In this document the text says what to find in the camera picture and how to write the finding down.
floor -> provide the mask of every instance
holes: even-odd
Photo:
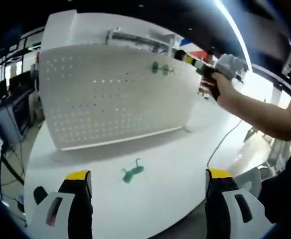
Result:
[[[242,126],[242,130],[246,130],[248,126]],[[25,141],[18,145],[14,152],[7,153],[7,160],[16,170],[16,172],[24,178],[23,170],[27,168],[28,158],[32,149],[32,145],[39,132],[37,123],[28,131]],[[261,134],[253,135],[244,144],[240,145],[241,149],[238,155],[228,155],[229,157],[236,157],[233,165],[226,165],[226,150],[228,146],[221,147],[213,159],[214,164],[221,165],[222,168],[227,168],[234,176],[239,175],[259,164],[263,163],[269,153],[269,144],[262,138]],[[4,165],[1,166],[1,192],[3,200],[9,204],[9,210],[16,223],[22,228],[25,226],[25,216],[17,208],[16,200],[23,201],[23,186],[14,180],[14,177],[9,173]],[[192,211],[187,217],[180,220],[178,223],[154,236],[154,239],[192,239],[205,238],[205,213],[204,202]]]

